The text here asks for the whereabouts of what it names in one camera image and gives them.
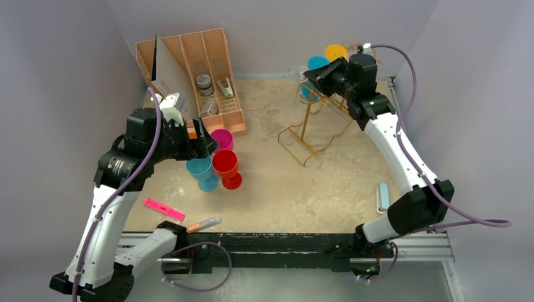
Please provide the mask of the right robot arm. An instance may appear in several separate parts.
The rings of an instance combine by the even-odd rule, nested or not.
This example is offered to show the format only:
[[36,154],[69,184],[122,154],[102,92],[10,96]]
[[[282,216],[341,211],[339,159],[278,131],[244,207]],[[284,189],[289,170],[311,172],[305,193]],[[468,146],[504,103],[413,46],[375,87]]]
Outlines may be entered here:
[[377,63],[368,54],[340,57],[325,66],[304,72],[306,79],[325,96],[337,94],[348,105],[349,115],[370,137],[388,163],[401,197],[379,218],[355,229],[355,251],[368,256],[384,240],[435,225],[445,218],[455,192],[449,180],[441,181],[415,151],[402,142],[405,133],[389,99],[377,92]]

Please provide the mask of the magenta wine glass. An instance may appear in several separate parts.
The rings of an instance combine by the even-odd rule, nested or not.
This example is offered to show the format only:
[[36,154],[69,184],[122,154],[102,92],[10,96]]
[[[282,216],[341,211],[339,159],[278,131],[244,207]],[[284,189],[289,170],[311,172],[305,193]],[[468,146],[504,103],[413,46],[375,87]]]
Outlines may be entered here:
[[211,132],[210,135],[219,145],[217,151],[234,149],[234,138],[230,131],[220,128]]

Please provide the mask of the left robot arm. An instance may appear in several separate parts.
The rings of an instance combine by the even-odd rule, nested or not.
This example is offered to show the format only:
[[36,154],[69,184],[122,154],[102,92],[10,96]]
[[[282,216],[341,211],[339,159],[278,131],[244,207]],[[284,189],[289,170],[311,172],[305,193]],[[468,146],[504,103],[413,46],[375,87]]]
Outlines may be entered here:
[[116,250],[130,210],[155,166],[169,159],[205,159],[217,149],[202,119],[194,117],[192,122],[195,138],[176,109],[139,108],[127,118],[125,133],[98,160],[82,239],[67,269],[52,276],[52,290],[74,301],[124,301],[135,280],[158,258],[186,253],[186,230],[170,221],[160,223],[124,254]]

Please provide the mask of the red wine glass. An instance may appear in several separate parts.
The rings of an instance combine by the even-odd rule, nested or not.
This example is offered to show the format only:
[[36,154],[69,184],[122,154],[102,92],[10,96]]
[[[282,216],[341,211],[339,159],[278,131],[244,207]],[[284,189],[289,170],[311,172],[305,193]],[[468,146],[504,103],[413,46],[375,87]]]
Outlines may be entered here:
[[220,150],[212,159],[214,171],[222,179],[222,185],[228,190],[235,190],[242,184],[237,155],[232,150]]

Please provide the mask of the clear wine glass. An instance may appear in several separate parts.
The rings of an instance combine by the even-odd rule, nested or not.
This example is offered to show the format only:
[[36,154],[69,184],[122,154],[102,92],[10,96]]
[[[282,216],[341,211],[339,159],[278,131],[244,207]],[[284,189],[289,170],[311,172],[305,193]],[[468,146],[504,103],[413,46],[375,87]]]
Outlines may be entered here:
[[307,78],[304,75],[304,73],[308,70],[309,70],[308,67],[302,66],[302,65],[291,67],[287,71],[287,79],[292,81],[295,84],[301,84],[303,82],[306,82]]

